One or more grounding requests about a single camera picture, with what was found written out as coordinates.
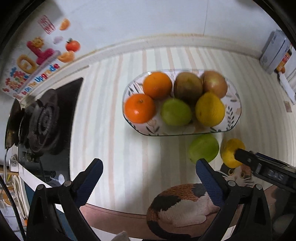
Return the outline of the upper orange tangerine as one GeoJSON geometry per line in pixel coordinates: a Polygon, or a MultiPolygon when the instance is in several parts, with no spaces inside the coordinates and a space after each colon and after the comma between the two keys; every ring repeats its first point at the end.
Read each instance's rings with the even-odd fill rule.
{"type": "Polygon", "coordinates": [[[153,72],[143,81],[143,91],[152,99],[166,99],[172,89],[171,79],[163,72],[153,72]]]}

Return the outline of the yellow lemon in plate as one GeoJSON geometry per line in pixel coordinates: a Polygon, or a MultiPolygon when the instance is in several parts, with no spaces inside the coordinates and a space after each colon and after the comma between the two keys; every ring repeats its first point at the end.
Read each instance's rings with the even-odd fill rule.
{"type": "Polygon", "coordinates": [[[217,126],[224,119],[225,106],[217,95],[206,92],[196,103],[195,115],[204,127],[217,126]]]}

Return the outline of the dark red-green apple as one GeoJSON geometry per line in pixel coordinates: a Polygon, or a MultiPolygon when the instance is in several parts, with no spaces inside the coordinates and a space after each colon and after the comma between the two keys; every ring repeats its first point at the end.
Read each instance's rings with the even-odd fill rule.
{"type": "Polygon", "coordinates": [[[201,79],[194,73],[181,72],[174,82],[174,97],[189,105],[196,104],[203,93],[201,79]]]}

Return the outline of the orange packaged item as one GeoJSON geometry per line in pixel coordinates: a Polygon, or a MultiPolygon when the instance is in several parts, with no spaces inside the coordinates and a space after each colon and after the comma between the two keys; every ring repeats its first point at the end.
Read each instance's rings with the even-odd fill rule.
{"type": "Polygon", "coordinates": [[[288,62],[288,60],[290,59],[290,57],[292,56],[292,51],[289,49],[285,56],[283,57],[283,59],[280,61],[280,63],[278,64],[278,66],[275,69],[276,73],[285,73],[285,65],[288,62]]]}

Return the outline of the white carton box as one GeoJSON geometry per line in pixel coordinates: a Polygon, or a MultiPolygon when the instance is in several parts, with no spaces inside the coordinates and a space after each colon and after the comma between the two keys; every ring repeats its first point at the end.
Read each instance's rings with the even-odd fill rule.
{"type": "Polygon", "coordinates": [[[264,52],[259,60],[262,68],[272,74],[292,44],[282,30],[275,30],[271,33],[264,52]]]}

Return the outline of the yellow lemon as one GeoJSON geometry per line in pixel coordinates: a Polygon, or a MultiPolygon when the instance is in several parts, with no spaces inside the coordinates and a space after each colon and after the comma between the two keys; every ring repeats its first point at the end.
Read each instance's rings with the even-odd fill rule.
{"type": "Polygon", "coordinates": [[[204,127],[217,126],[224,119],[225,106],[217,95],[206,92],[196,103],[195,115],[204,127]]]}
{"type": "Polygon", "coordinates": [[[223,163],[228,168],[235,169],[242,165],[242,163],[237,161],[234,157],[234,154],[237,149],[245,149],[245,144],[237,138],[224,140],[221,144],[220,156],[222,158],[223,163]]]}

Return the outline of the colourful fruit wall sticker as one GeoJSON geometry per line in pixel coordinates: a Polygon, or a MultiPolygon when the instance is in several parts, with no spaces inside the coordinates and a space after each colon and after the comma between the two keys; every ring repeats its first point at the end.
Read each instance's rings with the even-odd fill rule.
{"type": "Polygon", "coordinates": [[[1,92],[22,100],[81,53],[68,18],[42,15],[26,22],[11,43],[1,73],[1,92]]]}

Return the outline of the orange tangerine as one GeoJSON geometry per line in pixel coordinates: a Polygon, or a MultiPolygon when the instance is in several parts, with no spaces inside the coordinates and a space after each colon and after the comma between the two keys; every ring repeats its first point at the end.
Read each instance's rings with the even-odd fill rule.
{"type": "Polygon", "coordinates": [[[143,91],[152,99],[166,99],[172,89],[171,79],[163,72],[153,72],[143,81],[143,91]]]}
{"type": "Polygon", "coordinates": [[[146,123],[156,114],[156,105],[150,96],[134,94],[125,101],[123,113],[132,123],[146,123]]]}

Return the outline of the black gas stove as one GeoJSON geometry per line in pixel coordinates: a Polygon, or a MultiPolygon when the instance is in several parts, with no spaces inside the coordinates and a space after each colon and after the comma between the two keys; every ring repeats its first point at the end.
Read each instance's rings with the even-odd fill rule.
{"type": "Polygon", "coordinates": [[[70,141],[83,78],[47,90],[20,112],[16,159],[52,187],[70,180],[70,141]]]}

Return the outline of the large red apple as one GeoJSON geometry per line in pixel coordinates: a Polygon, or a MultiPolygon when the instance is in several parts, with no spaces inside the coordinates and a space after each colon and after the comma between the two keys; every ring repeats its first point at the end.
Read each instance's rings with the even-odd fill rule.
{"type": "Polygon", "coordinates": [[[222,99],[228,90],[227,82],[219,72],[206,70],[202,76],[203,92],[211,92],[222,99]]]}

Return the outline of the lower orange tangerine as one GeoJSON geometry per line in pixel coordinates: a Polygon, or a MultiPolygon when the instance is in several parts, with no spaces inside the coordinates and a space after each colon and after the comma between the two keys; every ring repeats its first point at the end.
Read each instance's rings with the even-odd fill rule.
{"type": "Polygon", "coordinates": [[[146,123],[156,114],[156,105],[150,96],[134,94],[125,101],[123,113],[132,123],[146,123]]]}

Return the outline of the floral ceramic fruit plate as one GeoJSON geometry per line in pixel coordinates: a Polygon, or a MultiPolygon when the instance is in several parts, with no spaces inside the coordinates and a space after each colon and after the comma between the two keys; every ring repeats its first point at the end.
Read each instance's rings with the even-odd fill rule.
{"type": "MultiPolygon", "coordinates": [[[[192,72],[198,77],[201,77],[204,73],[204,69],[163,69],[160,72],[165,73],[171,79],[174,87],[176,77],[181,72],[192,72]]],[[[230,131],[238,123],[241,116],[241,100],[234,84],[226,77],[225,81],[228,85],[226,95],[221,99],[225,106],[225,116],[219,125],[213,127],[204,127],[197,120],[195,114],[193,114],[193,120],[185,126],[168,126],[161,117],[161,107],[165,100],[155,100],[156,114],[147,123],[133,123],[124,113],[124,105],[126,100],[134,94],[144,94],[142,84],[144,79],[152,74],[151,71],[144,72],[138,75],[132,82],[130,82],[122,96],[122,114],[126,122],[135,129],[138,133],[144,136],[188,136],[206,133],[223,133],[230,131]]]]}

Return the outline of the green fruit in plate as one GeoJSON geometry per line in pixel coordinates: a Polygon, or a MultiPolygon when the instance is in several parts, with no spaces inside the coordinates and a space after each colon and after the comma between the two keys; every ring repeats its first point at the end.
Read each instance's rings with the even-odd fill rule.
{"type": "Polygon", "coordinates": [[[161,117],[169,126],[185,126],[192,120],[192,111],[185,102],[170,98],[161,107],[161,117]]]}

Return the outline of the white folded paper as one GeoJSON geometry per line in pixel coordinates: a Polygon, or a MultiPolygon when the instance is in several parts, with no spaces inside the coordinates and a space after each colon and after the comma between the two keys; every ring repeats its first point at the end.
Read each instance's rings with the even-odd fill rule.
{"type": "Polygon", "coordinates": [[[283,73],[279,73],[279,80],[280,80],[280,85],[283,88],[283,90],[286,92],[286,94],[288,95],[289,99],[291,100],[292,104],[295,105],[295,92],[292,89],[292,87],[290,86],[287,78],[285,77],[285,75],[283,73]]]}

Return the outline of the green fruit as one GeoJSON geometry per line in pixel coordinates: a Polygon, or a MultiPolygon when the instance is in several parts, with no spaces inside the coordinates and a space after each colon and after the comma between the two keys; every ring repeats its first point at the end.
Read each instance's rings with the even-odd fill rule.
{"type": "Polygon", "coordinates": [[[189,158],[194,164],[199,159],[208,163],[213,161],[219,152],[219,143],[212,134],[197,136],[189,145],[189,158]]]}
{"type": "Polygon", "coordinates": [[[192,120],[192,111],[185,102],[170,98],[161,107],[161,117],[169,126],[185,126],[192,120]]]}

